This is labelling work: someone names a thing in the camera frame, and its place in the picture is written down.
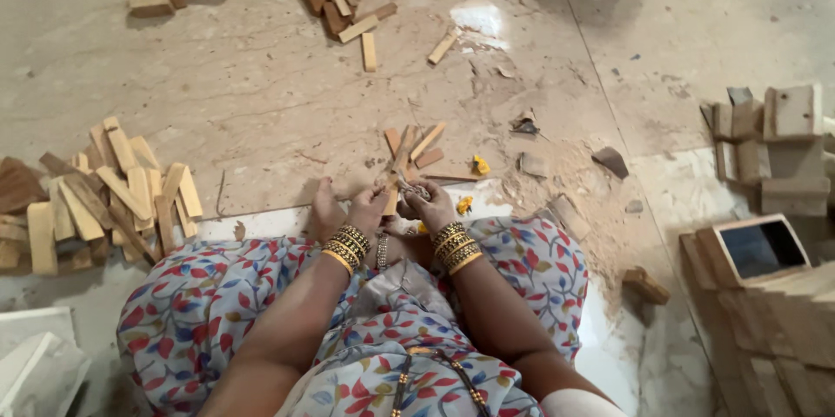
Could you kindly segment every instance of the blue leaf print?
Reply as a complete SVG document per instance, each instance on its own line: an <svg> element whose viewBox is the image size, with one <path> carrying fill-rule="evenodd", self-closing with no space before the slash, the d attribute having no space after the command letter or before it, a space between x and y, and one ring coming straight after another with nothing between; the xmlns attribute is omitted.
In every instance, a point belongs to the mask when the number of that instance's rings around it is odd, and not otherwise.
<svg viewBox="0 0 835 417"><path fill-rule="evenodd" d="M473 384L481 384L486 378L487 374L484 372L484 370L482 370L479 371L478 374L475 375L473 378L471 378L470 381L472 381Z"/></svg>
<svg viewBox="0 0 835 417"><path fill-rule="evenodd" d="M177 342L191 342L191 329L187 327L177 327Z"/></svg>
<svg viewBox="0 0 835 417"><path fill-rule="evenodd" d="M333 397L331 393L328 391L319 391L311 396L314 401L317 401L319 404L326 405L333 402Z"/></svg>
<svg viewBox="0 0 835 417"><path fill-rule="evenodd" d="M407 398L406 398L406 400L404 400L404 401L402 402L402 404L400 404L400 409L399 409L399 410L404 410L404 409L406 409L406 408L407 408L407 407L408 407L411 403L413 403L413 402L415 401L415 399L417 399L417 398L418 398L418 393L411 393L411 394L409 395L409 397L407 397Z"/></svg>
<svg viewBox="0 0 835 417"><path fill-rule="evenodd" d="M141 297L141 296L142 296L142 295L144 295L144 294L145 294L145 292L147 292L147 291L148 291L148 289L149 289L149 288L151 288L153 285L154 285L154 284L147 284L147 285L145 285L144 287L141 287L139 290L136 290L136 292L134 292L134 294L130 295L130 298L128 298L128 301L133 301L134 299L136 299L136 298L138 298L138 297Z"/></svg>

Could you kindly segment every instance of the red leaf print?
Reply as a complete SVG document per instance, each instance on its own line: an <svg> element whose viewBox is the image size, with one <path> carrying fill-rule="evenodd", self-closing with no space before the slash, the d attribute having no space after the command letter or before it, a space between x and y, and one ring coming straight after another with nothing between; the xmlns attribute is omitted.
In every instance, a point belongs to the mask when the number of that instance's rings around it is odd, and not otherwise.
<svg viewBox="0 0 835 417"><path fill-rule="evenodd" d="M221 334L220 335L220 350L225 352L229 347L232 346L232 343L235 342L235 339L232 338L231 334Z"/></svg>
<svg viewBox="0 0 835 417"><path fill-rule="evenodd" d="M376 396L370 396L356 401L354 404L351 404L350 406L348 406L347 409L345 409L345 413L353 414L354 412L359 412L365 409L368 406L368 404L374 400L375 397Z"/></svg>
<svg viewBox="0 0 835 417"><path fill-rule="evenodd" d="M160 339L160 357L168 359L168 354L171 353L171 349L174 348L174 341L168 337L163 337Z"/></svg>
<svg viewBox="0 0 835 417"><path fill-rule="evenodd" d="M131 340L130 342L128 342L128 349L134 353L139 352L143 348L148 347L148 342L150 342L150 338L148 337L142 337L137 338L135 340Z"/></svg>
<svg viewBox="0 0 835 417"><path fill-rule="evenodd" d="M525 257L527 257L528 265L531 268L536 268L536 265L539 263L539 256L536 255L536 252L529 247L528 251L525 252Z"/></svg>
<svg viewBox="0 0 835 417"><path fill-rule="evenodd" d="M354 387L351 388L351 396L354 396L357 399L368 396L368 390L366 390L365 386L362 385L361 380L357 380L354 383Z"/></svg>
<svg viewBox="0 0 835 417"><path fill-rule="evenodd" d="M145 383L145 385L142 387L142 389L146 390L146 391L156 390L157 388L162 386L162 383L164 383L164 382L165 382L165 377L164 376L161 376L160 378L154 378L153 380L150 380L148 383Z"/></svg>
<svg viewBox="0 0 835 417"><path fill-rule="evenodd" d="M417 396L420 399L432 398L432 397L437 396L437 395L438 394L436 394L435 390L433 390L432 388L422 388L420 390L417 390Z"/></svg>
<svg viewBox="0 0 835 417"><path fill-rule="evenodd" d="M542 231L540 231L540 230L534 230L534 232L536 233L536 236L538 236L538 237L539 237L539 239L541 239L541 240L543 240L543 241L545 241L545 242L548 242L548 237L545 235L545 233L543 233L543 232L542 232Z"/></svg>
<svg viewBox="0 0 835 417"><path fill-rule="evenodd" d="M458 382L458 380L456 380L454 378L442 378L442 379L437 380L436 382L432 383L432 385L433 386L450 386L450 385L455 384L457 382Z"/></svg>
<svg viewBox="0 0 835 417"><path fill-rule="evenodd" d="M238 292L238 303L243 307L249 307L250 299L243 292Z"/></svg>

